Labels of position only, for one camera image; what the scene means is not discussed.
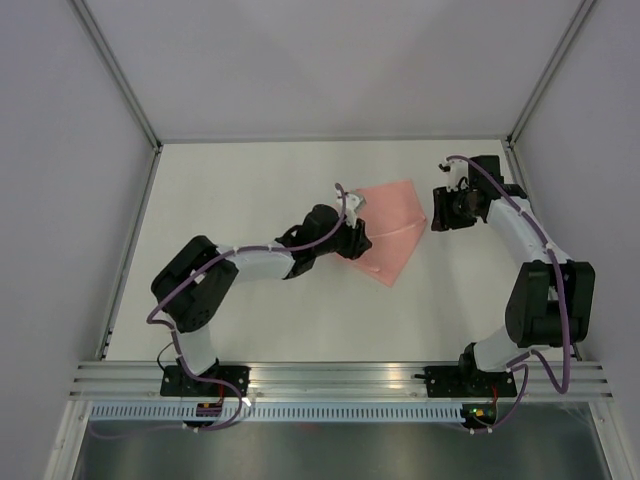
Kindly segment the pink satin napkin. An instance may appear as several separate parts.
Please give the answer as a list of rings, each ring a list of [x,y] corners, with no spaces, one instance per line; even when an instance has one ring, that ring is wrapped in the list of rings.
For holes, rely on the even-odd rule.
[[[366,201],[358,217],[365,222],[372,247],[345,262],[392,287],[426,229],[427,217],[411,180],[359,188]]]

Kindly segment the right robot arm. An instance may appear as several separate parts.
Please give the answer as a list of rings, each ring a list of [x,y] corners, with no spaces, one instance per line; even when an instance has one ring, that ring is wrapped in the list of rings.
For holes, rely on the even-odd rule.
[[[547,349],[562,353],[569,371],[571,348],[586,338],[595,287],[595,270],[563,251],[535,217],[525,190],[508,183],[495,155],[450,155],[439,166],[447,183],[433,191],[431,229],[448,232],[489,226],[519,268],[508,298],[504,325],[470,345],[467,364],[456,371],[459,388],[478,395],[492,371],[514,368]]]

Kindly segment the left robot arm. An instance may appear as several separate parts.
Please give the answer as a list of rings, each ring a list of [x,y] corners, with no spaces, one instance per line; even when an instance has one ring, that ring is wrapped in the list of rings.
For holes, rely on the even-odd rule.
[[[214,367],[219,360],[208,324],[231,287],[297,278],[325,255],[359,259],[372,247],[366,223],[359,217],[365,204],[363,198],[351,193],[340,209],[317,204],[302,223],[269,244],[228,247],[198,235],[179,251],[151,283],[157,306],[147,323],[169,329],[188,389],[206,396],[217,387]]]

